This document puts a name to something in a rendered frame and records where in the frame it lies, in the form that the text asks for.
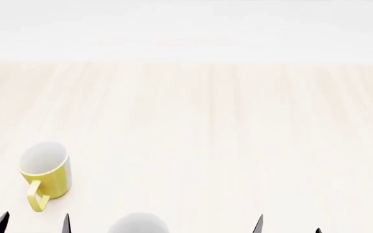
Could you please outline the yellow and white mug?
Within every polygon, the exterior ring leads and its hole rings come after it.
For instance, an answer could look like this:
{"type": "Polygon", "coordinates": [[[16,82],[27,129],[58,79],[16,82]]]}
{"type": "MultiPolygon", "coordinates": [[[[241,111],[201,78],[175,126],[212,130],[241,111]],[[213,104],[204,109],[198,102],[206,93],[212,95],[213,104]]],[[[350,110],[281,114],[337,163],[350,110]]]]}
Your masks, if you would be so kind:
{"type": "Polygon", "coordinates": [[[59,142],[40,142],[20,157],[19,172],[28,182],[27,200],[33,211],[44,211],[51,199],[65,195],[72,186],[71,161],[59,142]]]}

